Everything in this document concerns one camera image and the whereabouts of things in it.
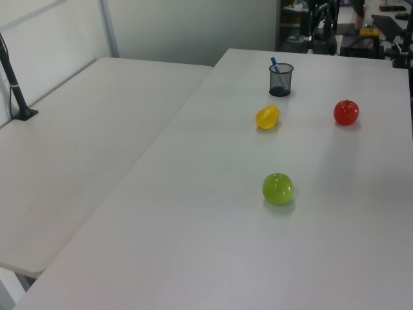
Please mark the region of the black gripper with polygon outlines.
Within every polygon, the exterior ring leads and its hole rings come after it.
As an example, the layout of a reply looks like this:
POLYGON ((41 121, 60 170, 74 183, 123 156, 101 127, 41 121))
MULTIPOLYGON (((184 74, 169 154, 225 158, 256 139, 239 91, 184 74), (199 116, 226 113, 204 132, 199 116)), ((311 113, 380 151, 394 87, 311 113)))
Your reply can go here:
MULTIPOLYGON (((329 12, 332 16, 338 15, 338 2, 335 0, 305 0, 308 10, 301 12, 301 35, 311 33, 312 15, 329 12)), ((323 25, 323 40, 329 41, 332 36, 332 16, 327 14, 323 25)))

